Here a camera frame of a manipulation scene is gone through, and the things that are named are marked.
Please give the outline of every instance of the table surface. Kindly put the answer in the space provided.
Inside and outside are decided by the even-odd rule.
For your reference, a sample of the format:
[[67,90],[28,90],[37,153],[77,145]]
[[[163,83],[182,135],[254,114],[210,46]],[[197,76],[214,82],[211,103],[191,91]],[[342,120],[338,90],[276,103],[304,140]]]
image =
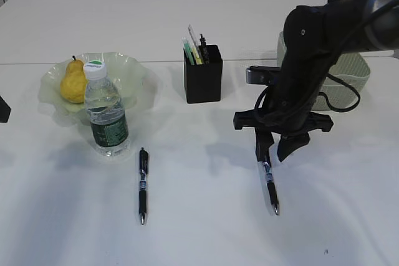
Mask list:
[[[252,129],[235,131],[262,87],[251,62],[225,62],[222,100],[188,105],[183,66],[148,69],[127,111],[132,150],[106,160],[89,126],[68,124],[38,102],[50,64],[2,65],[0,265],[398,265],[399,61],[367,58],[372,76],[330,133],[283,163],[273,216]],[[150,153],[149,215],[138,219],[138,149]]]
[[182,61],[190,23],[224,60],[276,58],[299,4],[326,0],[9,0],[0,9],[0,64],[56,63],[83,52]]

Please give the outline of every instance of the plastic bottle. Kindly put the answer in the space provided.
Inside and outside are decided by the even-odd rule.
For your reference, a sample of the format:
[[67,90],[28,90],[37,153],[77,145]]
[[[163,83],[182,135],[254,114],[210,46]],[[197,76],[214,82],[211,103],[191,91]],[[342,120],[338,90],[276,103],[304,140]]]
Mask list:
[[107,67],[98,60],[84,67],[89,81],[85,91],[85,110],[89,117],[97,151],[116,156],[129,148],[125,109],[117,88],[107,76]]

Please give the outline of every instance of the yellow pear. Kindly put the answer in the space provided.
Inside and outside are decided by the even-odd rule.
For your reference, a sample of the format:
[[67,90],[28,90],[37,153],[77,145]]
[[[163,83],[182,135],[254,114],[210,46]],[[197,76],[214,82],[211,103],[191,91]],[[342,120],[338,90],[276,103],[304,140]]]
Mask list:
[[60,84],[61,95],[72,103],[83,103],[85,100],[85,89],[87,79],[83,72],[84,63],[76,59],[75,56],[68,66],[65,72],[65,76]]

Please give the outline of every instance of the bottle cap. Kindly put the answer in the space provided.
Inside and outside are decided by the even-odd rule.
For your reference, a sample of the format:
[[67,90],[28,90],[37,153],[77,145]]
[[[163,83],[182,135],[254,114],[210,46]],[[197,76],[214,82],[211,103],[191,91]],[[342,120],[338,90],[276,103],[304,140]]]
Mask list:
[[92,60],[83,66],[87,80],[98,80],[107,76],[107,67],[99,60]]

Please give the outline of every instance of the black pen holder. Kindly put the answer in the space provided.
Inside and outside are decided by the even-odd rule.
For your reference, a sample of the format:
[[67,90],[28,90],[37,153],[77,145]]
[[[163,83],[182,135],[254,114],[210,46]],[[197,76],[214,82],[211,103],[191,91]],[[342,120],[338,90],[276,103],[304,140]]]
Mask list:
[[209,63],[203,65],[191,65],[184,53],[185,90],[189,104],[217,102],[221,98],[223,60],[217,45],[207,45],[206,50]]

